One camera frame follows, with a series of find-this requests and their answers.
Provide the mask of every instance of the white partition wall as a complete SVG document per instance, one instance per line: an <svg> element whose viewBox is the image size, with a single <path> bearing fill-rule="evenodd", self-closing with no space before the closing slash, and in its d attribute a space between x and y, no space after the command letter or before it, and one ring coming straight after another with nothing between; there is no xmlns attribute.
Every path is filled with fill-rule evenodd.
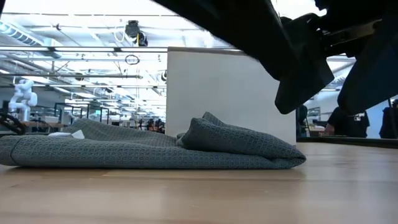
<svg viewBox="0 0 398 224"><path fill-rule="evenodd" d="M295 113L279 113L279 82L256 60L236 51L174 47L167 60L167 135L186 132L191 118L209 111L225 123L295 144Z"/></svg>

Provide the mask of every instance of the fluorescent light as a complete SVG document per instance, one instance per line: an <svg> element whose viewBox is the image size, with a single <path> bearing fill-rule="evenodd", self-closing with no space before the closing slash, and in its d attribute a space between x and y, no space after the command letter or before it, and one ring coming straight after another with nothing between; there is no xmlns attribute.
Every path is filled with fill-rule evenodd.
<svg viewBox="0 0 398 224"><path fill-rule="evenodd" d="M75 105L75 104L69 104L69 105L73 107L87 107L87 105Z"/></svg>
<svg viewBox="0 0 398 224"><path fill-rule="evenodd" d="M49 51L46 47L18 47L18 46L2 46L0 50L10 51Z"/></svg>
<svg viewBox="0 0 398 224"><path fill-rule="evenodd" d="M112 47L56 47L58 52L114 52Z"/></svg>
<svg viewBox="0 0 398 224"><path fill-rule="evenodd" d="M86 85L88 88L116 88L116 85Z"/></svg>
<svg viewBox="0 0 398 224"><path fill-rule="evenodd" d="M116 102L110 102L110 103L106 103L107 105L111 105L111 106L119 106L119 103Z"/></svg>
<svg viewBox="0 0 398 224"><path fill-rule="evenodd" d="M59 88L59 87L54 87L56 90L62 92L62 93L70 93L70 91L63 89L63 88Z"/></svg>
<svg viewBox="0 0 398 224"><path fill-rule="evenodd" d="M66 100L65 100L65 103L76 103L76 101L75 101L75 100L66 99Z"/></svg>
<svg viewBox="0 0 398 224"><path fill-rule="evenodd" d="M53 84L50 85L51 87L69 87L69 88L73 88L73 87L81 87L81 85L57 85L57 84Z"/></svg>
<svg viewBox="0 0 398 224"><path fill-rule="evenodd" d="M76 101L93 101L93 99L74 99Z"/></svg>
<svg viewBox="0 0 398 224"><path fill-rule="evenodd" d="M120 50L123 52L167 52L166 47L122 47Z"/></svg>
<svg viewBox="0 0 398 224"><path fill-rule="evenodd" d="M81 105L87 105L87 104L90 104L89 102L84 102L84 101L77 101L77 102L75 102L76 104L81 104Z"/></svg>
<svg viewBox="0 0 398 224"><path fill-rule="evenodd" d="M23 77L25 79L29 79L35 82L39 82L39 83L50 83L51 81L44 78L44 77Z"/></svg>
<svg viewBox="0 0 398 224"><path fill-rule="evenodd" d="M322 89L321 91L339 91L340 89L329 89L329 88L325 88Z"/></svg>
<svg viewBox="0 0 398 224"><path fill-rule="evenodd" d="M74 93L74 94L81 96L81 97L86 97L86 98L94 98L95 97L95 95L92 95L89 93Z"/></svg>
<svg viewBox="0 0 398 224"><path fill-rule="evenodd" d="M46 87L44 84L34 84L33 87Z"/></svg>
<svg viewBox="0 0 398 224"><path fill-rule="evenodd" d="M113 102L113 101L118 101L118 100L104 100L104 99L98 99L97 101L102 101L102 102Z"/></svg>
<svg viewBox="0 0 398 224"><path fill-rule="evenodd" d="M237 52L240 52L240 51L241 51L241 50L239 50L239 49L223 49L223 50L237 51Z"/></svg>
<svg viewBox="0 0 398 224"><path fill-rule="evenodd" d="M121 88L166 88L167 86L153 86L153 85L123 85Z"/></svg>

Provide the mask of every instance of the person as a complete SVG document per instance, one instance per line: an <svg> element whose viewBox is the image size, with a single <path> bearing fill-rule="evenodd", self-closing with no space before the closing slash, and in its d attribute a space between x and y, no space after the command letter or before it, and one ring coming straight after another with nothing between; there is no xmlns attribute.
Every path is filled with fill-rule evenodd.
<svg viewBox="0 0 398 224"><path fill-rule="evenodd" d="M155 127L158 129L160 125L162 124L162 120L159 118L157 121L155 121Z"/></svg>
<svg viewBox="0 0 398 224"><path fill-rule="evenodd" d="M160 125L159 125L159 128L158 128L156 131L157 131L158 133L164 134L164 133L165 133L164 126L165 126L165 123L164 123L163 121L161 121L161 122L160 122Z"/></svg>
<svg viewBox="0 0 398 224"><path fill-rule="evenodd" d="M147 131L153 131L154 130L154 124L155 121L153 118L149 119L147 122Z"/></svg>
<svg viewBox="0 0 398 224"><path fill-rule="evenodd" d="M392 102L392 107L383 110L380 138L396 139L398 135L398 100Z"/></svg>
<svg viewBox="0 0 398 224"><path fill-rule="evenodd" d="M352 138L366 138L366 131L370 126L366 111L348 115L339 106L329 117L325 128L326 135L348 136Z"/></svg>
<svg viewBox="0 0 398 224"><path fill-rule="evenodd" d="M139 121L138 121L138 129L141 129L142 130L142 124L143 124L143 120L142 119L140 119Z"/></svg>

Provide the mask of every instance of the table surface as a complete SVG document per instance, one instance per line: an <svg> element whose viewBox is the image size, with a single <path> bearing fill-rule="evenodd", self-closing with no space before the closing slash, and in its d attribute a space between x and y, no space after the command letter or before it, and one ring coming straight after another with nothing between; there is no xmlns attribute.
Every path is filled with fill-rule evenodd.
<svg viewBox="0 0 398 224"><path fill-rule="evenodd" d="M398 150L298 148L291 170L0 166L0 223L397 223Z"/></svg>

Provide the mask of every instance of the textured fabric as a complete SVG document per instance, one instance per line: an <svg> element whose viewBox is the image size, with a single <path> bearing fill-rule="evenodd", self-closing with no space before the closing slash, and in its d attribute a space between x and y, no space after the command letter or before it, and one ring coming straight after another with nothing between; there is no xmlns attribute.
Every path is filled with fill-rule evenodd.
<svg viewBox="0 0 398 224"><path fill-rule="evenodd" d="M81 119L66 129L86 139L5 136L0 164L32 167L141 169L289 169L305 162L294 146L269 134L193 118L177 138Z"/></svg>

